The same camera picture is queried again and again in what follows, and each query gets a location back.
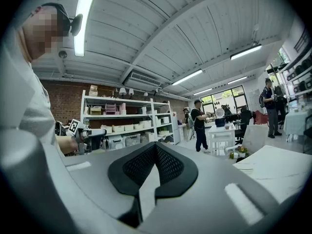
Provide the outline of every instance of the shelf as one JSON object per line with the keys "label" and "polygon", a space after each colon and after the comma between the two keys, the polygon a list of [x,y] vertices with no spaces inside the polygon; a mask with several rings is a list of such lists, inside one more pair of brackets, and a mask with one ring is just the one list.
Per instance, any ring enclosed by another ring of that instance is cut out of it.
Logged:
{"label": "shelf", "polygon": [[302,72],[301,74],[295,76],[295,78],[292,78],[291,80],[287,81],[287,84],[289,84],[290,82],[293,82],[294,80],[299,79],[300,77],[303,77],[303,76],[306,75],[311,69],[312,69],[312,66],[311,66],[310,68],[308,68],[307,70],[305,70],[304,72]]}
{"label": "shelf", "polygon": [[282,70],[279,72],[284,72],[285,70],[289,70],[293,68],[296,64],[298,64],[301,60],[307,58],[309,54],[311,53],[311,44],[308,43],[307,46],[304,48],[304,50],[297,56],[295,60],[288,63]]}
{"label": "shelf", "polygon": [[162,139],[162,138],[166,138],[166,137],[168,137],[168,136],[170,136],[170,135],[173,135],[174,133],[168,133],[167,135],[164,135],[164,136],[162,136],[162,137],[160,137],[160,136],[157,136],[157,139],[159,140],[159,139]]}
{"label": "shelf", "polygon": [[106,103],[121,105],[126,103],[126,106],[132,107],[143,107],[144,105],[151,105],[150,101],[134,100],[134,99],[119,99],[110,97],[96,97],[96,96],[85,96],[85,99],[90,105],[105,105]]}
{"label": "shelf", "polygon": [[302,92],[299,92],[299,93],[296,93],[296,94],[292,94],[292,95],[287,96],[287,97],[299,96],[299,95],[303,95],[303,94],[308,93],[308,92],[311,92],[311,91],[312,91],[312,88],[307,89],[307,90],[302,91]]}
{"label": "shelf", "polygon": [[83,115],[83,117],[87,119],[116,119],[149,117],[149,115]]}
{"label": "shelf", "polygon": [[148,127],[148,128],[143,128],[143,129],[134,129],[134,130],[124,131],[124,132],[118,132],[118,133],[112,132],[111,134],[106,134],[105,136],[124,135],[124,134],[135,133],[135,132],[141,132],[141,131],[151,130],[151,129],[153,129],[153,127]]}
{"label": "shelf", "polygon": [[163,114],[155,114],[156,116],[158,115],[170,115],[170,113],[163,113]]}
{"label": "shelf", "polygon": [[157,126],[157,127],[164,127],[164,126],[169,126],[169,125],[171,125],[171,123],[162,124],[161,126]]}

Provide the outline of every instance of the red chair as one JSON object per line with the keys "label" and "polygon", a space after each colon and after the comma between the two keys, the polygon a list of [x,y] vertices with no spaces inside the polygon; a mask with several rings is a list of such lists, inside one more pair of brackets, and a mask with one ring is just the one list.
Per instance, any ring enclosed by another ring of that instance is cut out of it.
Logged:
{"label": "red chair", "polygon": [[255,111],[255,119],[253,121],[254,124],[257,124],[257,125],[267,124],[267,125],[269,125],[268,121],[269,121],[268,115],[264,115],[259,110]]}

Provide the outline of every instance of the black mesh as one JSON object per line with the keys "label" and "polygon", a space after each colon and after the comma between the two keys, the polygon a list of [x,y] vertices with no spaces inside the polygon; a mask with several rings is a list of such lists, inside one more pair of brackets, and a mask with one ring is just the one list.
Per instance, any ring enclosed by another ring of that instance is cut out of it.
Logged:
{"label": "black mesh", "polygon": [[155,164],[154,146],[145,152],[126,162],[122,169],[123,172],[140,187],[150,174]]}
{"label": "black mesh", "polygon": [[184,165],[180,160],[173,157],[171,154],[162,150],[158,146],[156,151],[156,166],[159,172],[160,184],[162,185],[178,177],[183,172]]}

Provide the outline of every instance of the air vent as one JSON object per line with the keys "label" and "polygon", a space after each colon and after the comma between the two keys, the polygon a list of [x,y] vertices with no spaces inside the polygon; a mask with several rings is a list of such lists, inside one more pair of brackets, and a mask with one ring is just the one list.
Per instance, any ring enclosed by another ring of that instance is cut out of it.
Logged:
{"label": "air vent", "polygon": [[143,81],[143,82],[149,83],[149,84],[154,84],[155,86],[158,86],[158,87],[161,85],[161,82],[158,80],[154,80],[154,79],[151,79],[151,78],[148,78],[146,76],[142,76],[142,75],[139,75],[139,74],[133,73],[133,72],[131,73],[130,78],[138,80],[138,81]]}

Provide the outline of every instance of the cardboard box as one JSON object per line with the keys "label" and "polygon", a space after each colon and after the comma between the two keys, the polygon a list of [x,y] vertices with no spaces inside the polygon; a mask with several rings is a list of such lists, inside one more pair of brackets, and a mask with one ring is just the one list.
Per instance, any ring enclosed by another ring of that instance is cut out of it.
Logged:
{"label": "cardboard box", "polygon": [[100,108],[91,108],[90,110],[91,115],[101,115],[101,109]]}

